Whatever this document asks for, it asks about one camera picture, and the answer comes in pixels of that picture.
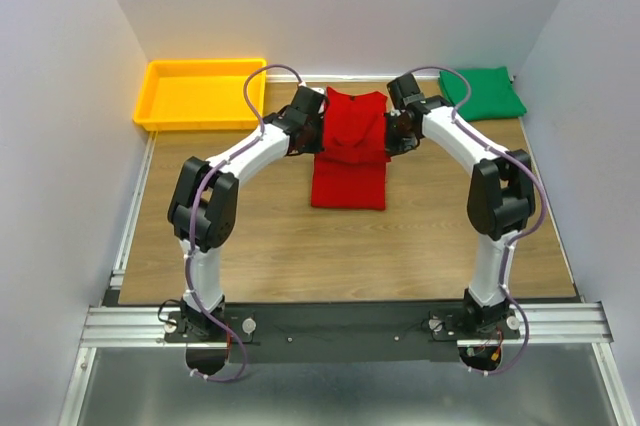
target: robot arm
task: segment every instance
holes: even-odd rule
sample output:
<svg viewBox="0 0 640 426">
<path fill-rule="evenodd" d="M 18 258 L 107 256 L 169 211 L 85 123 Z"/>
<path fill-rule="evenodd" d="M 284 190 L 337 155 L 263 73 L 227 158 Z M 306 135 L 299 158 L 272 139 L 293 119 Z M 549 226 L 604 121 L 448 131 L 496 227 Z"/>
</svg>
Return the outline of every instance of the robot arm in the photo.
<svg viewBox="0 0 640 426">
<path fill-rule="evenodd" d="M 191 273 L 193 285 L 209 312 L 224 299 L 220 286 L 220 251 L 235 225 L 238 190 L 260 170 L 293 151 L 315 152 L 314 148 L 321 145 L 318 141 L 321 141 L 319 111 L 324 99 L 323 92 L 300 86 L 291 105 L 281 113 L 265 118 L 264 131 L 257 128 L 235 146 L 206 161 L 192 157 L 184 164 L 168 219 L 186 255 L 190 252 L 189 221 L 196 190 L 211 165 L 226 163 L 207 185 L 207 189 L 212 190 L 211 200 L 201 199 L 196 213 L 196 250 L 191 260 Z M 246 149 L 256 137 L 259 141 Z M 235 156 L 234 153 L 243 149 L 246 150 Z M 183 300 L 187 306 L 198 310 L 189 291 L 185 292 Z"/>
<path fill-rule="evenodd" d="M 460 321 L 470 333 L 491 327 L 508 315 L 509 304 L 500 286 L 509 284 L 516 246 L 513 237 L 533 215 L 535 196 L 531 180 L 521 170 L 481 143 L 511 155 L 529 169 L 531 158 L 522 150 L 508 151 L 458 117 L 456 121 L 472 132 L 474 140 L 453 121 L 453 108 L 439 96 L 425 98 L 411 74 L 396 78 L 387 88 L 400 117 L 405 116 L 397 122 L 403 127 L 396 128 L 396 135 L 433 140 L 471 176 L 467 214 L 479 233 L 478 250 Z"/>
</svg>

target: silver metal floor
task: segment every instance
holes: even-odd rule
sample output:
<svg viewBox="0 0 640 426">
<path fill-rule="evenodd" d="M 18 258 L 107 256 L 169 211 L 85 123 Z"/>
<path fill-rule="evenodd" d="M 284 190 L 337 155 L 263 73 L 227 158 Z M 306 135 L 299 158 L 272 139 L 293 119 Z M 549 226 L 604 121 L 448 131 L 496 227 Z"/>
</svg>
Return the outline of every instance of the silver metal floor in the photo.
<svg viewBox="0 0 640 426">
<path fill-rule="evenodd" d="M 507 346 L 505 361 L 519 346 Z M 99 349 L 79 424 L 616 424 L 590 344 L 532 345 L 504 375 L 451 363 L 255 365 L 235 384 L 190 378 L 184 350 Z"/>
</svg>

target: screw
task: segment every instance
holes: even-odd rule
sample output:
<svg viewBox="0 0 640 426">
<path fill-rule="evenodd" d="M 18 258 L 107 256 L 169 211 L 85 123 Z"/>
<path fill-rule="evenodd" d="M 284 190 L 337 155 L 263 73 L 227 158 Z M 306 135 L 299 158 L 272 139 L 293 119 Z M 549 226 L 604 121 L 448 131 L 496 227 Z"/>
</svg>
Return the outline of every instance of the screw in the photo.
<svg viewBox="0 0 640 426">
<path fill-rule="evenodd" d="M 174 323 L 164 323 L 164 332 L 167 334 L 175 333 L 178 326 Z"/>
<path fill-rule="evenodd" d="M 507 318 L 507 326 L 509 327 L 509 329 L 517 331 L 518 329 L 520 329 L 520 320 L 515 316 L 509 316 Z"/>
<path fill-rule="evenodd" d="M 242 322 L 242 330 L 247 333 L 247 334 L 251 334 L 256 330 L 256 322 L 253 318 L 247 318 Z"/>
<path fill-rule="evenodd" d="M 429 329 L 434 333 L 439 333 L 440 331 L 442 331 L 442 327 L 443 327 L 442 321 L 440 321 L 438 318 L 433 318 L 429 320 Z"/>
</svg>

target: wire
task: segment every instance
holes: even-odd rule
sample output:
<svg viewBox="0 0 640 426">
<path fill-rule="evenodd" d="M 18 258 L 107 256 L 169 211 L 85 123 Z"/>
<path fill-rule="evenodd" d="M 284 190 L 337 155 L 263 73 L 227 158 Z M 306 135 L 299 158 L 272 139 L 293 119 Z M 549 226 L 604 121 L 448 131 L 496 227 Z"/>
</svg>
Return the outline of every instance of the wire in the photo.
<svg viewBox="0 0 640 426">
<path fill-rule="evenodd" d="M 504 358 L 504 354 L 502 351 L 502 343 L 504 342 L 504 335 L 502 334 L 502 330 L 500 328 L 498 328 L 498 335 L 500 336 L 500 341 L 498 342 L 498 346 L 496 347 L 495 352 L 490 356 L 490 359 L 492 361 L 498 361 L 498 364 L 495 370 L 500 369 L 500 366 L 502 366 L 502 358 Z"/>
<path fill-rule="evenodd" d="M 227 159 L 220 161 L 218 164 L 213 166 L 211 170 L 209 170 L 209 172 L 204 176 L 204 178 L 202 178 L 202 181 L 200 182 L 200 185 L 196 190 L 196 195 L 195 195 L 195 198 L 193 199 L 193 204 L 191 207 L 191 217 L 189 218 L 189 252 L 185 254 L 185 261 L 184 261 L 184 275 L 187 282 L 188 293 L 193 298 L 193 301 L 196 303 L 196 306 L 198 307 L 200 312 L 209 321 L 214 323 L 216 326 L 224 330 L 229 336 L 235 339 L 235 341 L 238 343 L 238 346 L 240 347 L 240 350 L 242 351 L 242 365 L 240 366 L 240 369 L 234 375 L 229 376 L 227 378 L 216 378 L 214 376 L 203 374 L 200 371 L 197 371 L 195 369 L 191 371 L 192 375 L 198 376 L 204 379 L 205 381 L 211 381 L 215 383 L 228 383 L 228 382 L 232 382 L 240 379 L 240 377 L 242 376 L 242 373 L 244 372 L 244 370 L 247 368 L 249 364 L 249 355 L 247 354 L 247 348 L 242 342 L 242 339 L 240 339 L 240 336 L 238 336 L 238 334 L 233 329 L 231 329 L 229 326 L 227 326 L 222 321 L 217 319 L 213 314 L 211 314 L 207 310 L 205 305 L 202 303 L 202 299 L 200 298 L 200 295 L 196 291 L 195 285 L 193 283 L 193 274 L 191 271 L 191 267 L 193 262 L 193 256 L 196 253 L 196 217 L 198 212 L 198 206 L 200 205 L 202 194 L 204 193 L 205 189 L 207 189 L 207 186 L 209 185 L 209 181 L 211 181 L 211 178 L 213 178 L 213 176 L 220 170 L 220 168 L 229 164 L 233 159 L 237 158 L 242 153 L 245 153 L 246 151 L 251 149 L 264 136 L 264 132 L 265 132 L 264 121 L 262 120 L 260 113 L 258 112 L 256 107 L 251 102 L 251 99 L 249 98 L 249 83 L 258 74 L 273 68 L 286 69 L 287 71 L 290 71 L 295 75 L 296 79 L 298 80 L 298 83 L 300 84 L 303 83 L 300 75 L 293 68 L 290 68 L 289 66 L 286 66 L 284 64 L 269 64 L 267 66 L 264 66 L 262 68 L 255 70 L 253 73 L 251 73 L 247 77 L 246 81 L 244 82 L 244 86 L 242 88 L 242 93 L 244 95 L 244 100 L 246 101 L 247 106 L 249 106 L 249 109 L 251 109 L 251 112 L 258 119 L 258 128 L 260 130 L 260 134 L 255 136 L 251 141 L 249 141 L 247 144 L 245 144 L 241 148 L 231 153 Z"/>
<path fill-rule="evenodd" d="M 498 334 L 499 334 L 499 344 L 498 344 L 498 348 L 499 348 L 500 344 L 502 344 L 502 331 L 500 330 L 500 328 L 496 329 L 496 331 L 498 331 Z M 475 351 L 475 354 L 481 353 L 482 351 L 487 349 L 487 346 L 489 345 L 489 343 L 491 341 L 493 341 L 493 332 L 491 333 L 489 338 L 484 343 L 482 343 L 480 346 L 477 346 L 479 351 Z"/>
<path fill-rule="evenodd" d="M 169 324 L 171 326 L 178 326 L 178 323 L 174 320 L 174 319 L 170 319 L 169 317 L 167 317 L 167 319 L 162 319 L 160 317 L 160 314 L 162 313 L 162 310 L 165 308 L 165 306 L 169 303 L 173 303 L 176 304 L 178 306 L 180 306 L 180 301 L 178 301 L 177 299 L 167 299 L 166 301 L 164 301 L 159 307 L 158 307 L 158 321 L 160 321 L 161 323 L 164 324 Z"/>
<path fill-rule="evenodd" d="M 534 187 L 538 190 L 538 193 L 540 195 L 540 203 L 541 204 L 540 204 L 540 215 L 538 216 L 538 220 L 535 222 L 535 224 L 531 228 L 529 228 L 528 230 L 525 230 L 525 231 L 520 231 L 519 233 L 517 233 L 516 235 L 514 235 L 513 237 L 511 237 L 510 239 L 508 239 L 505 242 L 505 249 L 504 249 L 504 252 L 502 253 L 502 258 L 500 260 L 500 270 L 499 270 L 499 274 L 498 274 L 498 281 L 499 281 L 498 287 L 502 291 L 502 294 L 504 294 L 504 296 L 507 299 L 507 301 L 509 301 L 518 310 L 518 312 L 522 315 L 522 321 L 524 323 L 524 339 L 522 341 L 522 347 L 520 348 L 518 353 L 509 362 L 509 364 L 507 364 L 504 368 L 500 368 L 500 369 L 497 369 L 495 371 L 489 371 L 488 372 L 488 374 L 492 374 L 492 375 L 493 374 L 501 374 L 501 373 L 504 373 L 504 372 L 510 370 L 513 366 L 515 366 L 515 364 L 518 361 L 520 361 L 520 358 L 522 358 L 522 355 L 524 354 L 525 350 L 527 349 L 527 346 L 529 344 L 529 338 L 530 338 L 530 335 L 531 335 L 531 331 L 530 331 L 530 327 L 529 327 L 529 320 L 527 318 L 527 315 L 524 312 L 524 309 L 522 308 L 522 306 L 520 306 L 520 304 L 511 295 L 511 293 L 509 291 L 509 287 L 505 283 L 505 276 L 506 276 L 506 272 L 507 272 L 507 264 L 509 263 L 509 255 L 510 255 L 511 251 L 513 250 L 513 247 L 514 247 L 513 244 L 517 240 L 522 239 L 522 238 L 524 238 L 526 236 L 529 236 L 530 234 L 532 234 L 535 231 L 537 231 L 540 228 L 540 226 L 542 226 L 542 223 L 543 223 L 543 221 L 544 221 L 544 219 L 545 219 L 545 217 L 547 215 L 547 210 L 548 210 L 547 194 L 545 192 L 545 189 L 544 189 L 544 186 L 542 185 L 542 183 L 538 180 L 538 178 L 536 178 L 536 176 L 533 174 L 533 172 L 526 165 L 524 165 L 522 162 L 518 161 L 517 159 L 509 156 L 505 152 L 500 151 L 499 149 L 493 147 L 491 144 L 489 144 L 488 142 L 483 140 L 478 134 L 474 133 L 467 126 L 466 121 L 464 121 L 464 120 L 461 121 L 460 120 L 458 111 L 471 98 L 471 85 L 469 84 L 469 81 L 467 81 L 467 78 L 462 76 L 455 69 L 450 69 L 450 68 L 446 68 L 446 67 L 443 67 L 443 66 L 421 66 L 421 67 L 414 68 L 414 69 L 408 71 L 406 74 L 413 74 L 413 73 L 415 73 L 417 71 L 422 71 L 422 70 L 425 70 L 425 69 L 436 69 L 438 71 L 445 71 L 447 73 L 451 73 L 451 74 L 456 76 L 458 79 L 460 79 L 464 83 L 465 87 L 467 88 L 467 94 L 465 94 L 464 98 L 462 98 L 462 100 L 453 107 L 453 109 L 451 111 L 451 121 L 458 128 L 460 128 L 460 130 L 463 133 L 465 133 L 467 136 L 469 136 L 471 139 L 473 139 L 476 143 L 478 143 L 480 146 L 482 146 L 485 150 L 495 154 L 496 156 L 499 156 L 499 157 L 505 159 L 506 161 L 508 161 L 509 163 L 511 163 L 512 165 L 514 165 L 518 169 L 520 169 L 527 176 L 527 178 L 529 178 L 531 180 L 531 182 L 533 183 Z"/>
</svg>

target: white wall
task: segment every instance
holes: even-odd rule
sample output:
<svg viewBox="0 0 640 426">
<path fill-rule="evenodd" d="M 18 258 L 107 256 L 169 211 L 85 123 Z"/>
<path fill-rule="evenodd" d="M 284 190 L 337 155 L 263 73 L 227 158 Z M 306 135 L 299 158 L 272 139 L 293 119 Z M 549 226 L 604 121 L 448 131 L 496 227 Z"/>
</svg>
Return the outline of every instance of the white wall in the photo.
<svg viewBox="0 0 640 426">
<path fill-rule="evenodd" d="M 640 0 L 561 0 L 516 87 L 578 289 L 640 418 Z"/>
<path fill-rule="evenodd" d="M 0 0 L 0 423 L 57 424 L 144 141 L 116 0 Z"/>
<path fill-rule="evenodd" d="M 558 0 L 118 0 L 150 59 L 252 57 L 306 74 L 522 66 Z"/>
</svg>

